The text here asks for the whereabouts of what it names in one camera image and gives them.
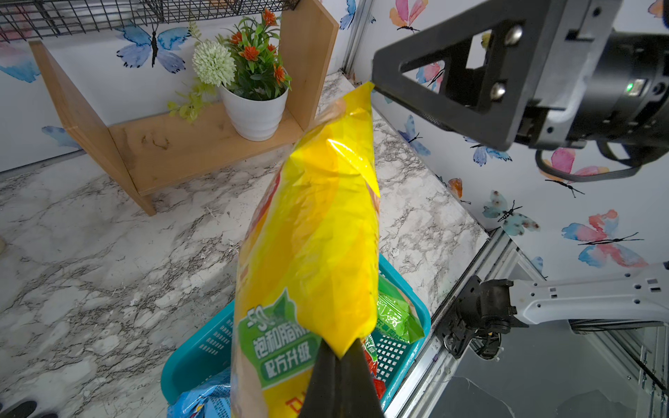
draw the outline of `wire mesh rack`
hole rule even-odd
[[[294,9],[300,0],[0,0],[0,41]]]

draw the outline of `wooden board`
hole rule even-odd
[[[149,215],[156,210],[151,198],[137,193],[109,129],[77,90],[58,62],[40,41],[30,42],[37,66],[54,102],[63,128]]]
[[[319,0],[281,13],[279,53],[292,77],[286,107],[306,130],[316,116],[339,24]]]
[[[235,131],[223,103],[205,109],[192,125],[162,114],[110,126],[109,131],[141,195],[296,142],[303,133],[286,110],[272,138],[247,140]]]

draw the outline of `marble surface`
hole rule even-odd
[[[352,88],[329,76],[322,106]],[[374,123],[381,253],[435,312],[487,235],[376,113]],[[154,217],[86,155],[0,182],[0,403],[164,417],[162,367],[234,298],[240,241],[289,151],[165,189]]]

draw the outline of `blue butterfly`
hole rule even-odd
[[[496,149],[493,148],[488,148],[487,146],[483,146],[476,142],[475,140],[468,138],[467,136],[464,137],[464,140],[467,142],[471,142],[472,144],[476,144],[474,146],[471,146],[470,148],[476,148],[476,151],[474,151],[474,162],[481,167],[486,165],[488,162],[488,155],[490,155],[494,159],[499,159],[503,161],[513,161],[511,157],[504,151],[497,151]]]
[[[422,136],[418,136],[420,133],[416,134],[416,123],[413,120],[413,115],[409,115],[407,123],[404,124],[404,128],[407,130],[406,132],[402,132],[400,130],[398,130],[398,132],[400,135],[402,135],[402,138],[407,141],[407,144],[411,145],[413,149],[420,155],[430,155],[431,152],[429,149],[427,149],[425,145],[421,144],[420,141],[416,141],[418,138],[422,138]]]
[[[123,32],[123,37],[134,43],[134,45],[128,45],[116,51],[116,56],[123,60],[124,67],[141,67],[153,52],[151,67],[156,64],[157,58],[158,62],[172,74],[186,69],[184,65],[186,61],[169,51],[179,51],[179,46],[186,42],[186,38],[191,35],[187,27],[174,27],[158,36],[155,30],[153,36],[149,36],[144,29],[137,26],[127,26],[116,30]]]
[[[0,71],[23,82],[32,83],[39,76],[33,55],[0,42]]]
[[[543,258],[534,257],[532,260],[530,260],[530,262],[539,271],[539,273],[542,275],[544,279],[548,278],[548,276],[543,275]]]
[[[509,235],[523,235],[527,228],[528,231],[538,231],[539,224],[521,213],[514,211],[520,209],[522,206],[514,207],[516,201],[511,204],[511,209],[508,209],[508,203],[502,193],[497,190],[490,192],[490,202],[483,206],[483,216],[486,218],[497,218],[497,222],[504,221],[502,229]]]
[[[339,19],[339,30],[347,29],[351,26],[353,22],[353,17],[355,16],[355,0],[346,0],[346,11],[348,14],[341,19]]]
[[[82,148],[63,128],[44,126],[42,132],[55,139],[58,142],[58,146],[70,146],[79,150]]]

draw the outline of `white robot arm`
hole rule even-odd
[[[514,316],[525,324],[560,319],[669,323],[669,262],[598,278],[514,280],[508,290],[518,312]]]
[[[488,280],[472,276],[438,332],[460,358],[473,338],[553,320],[669,323],[669,262],[625,274],[578,280]]]

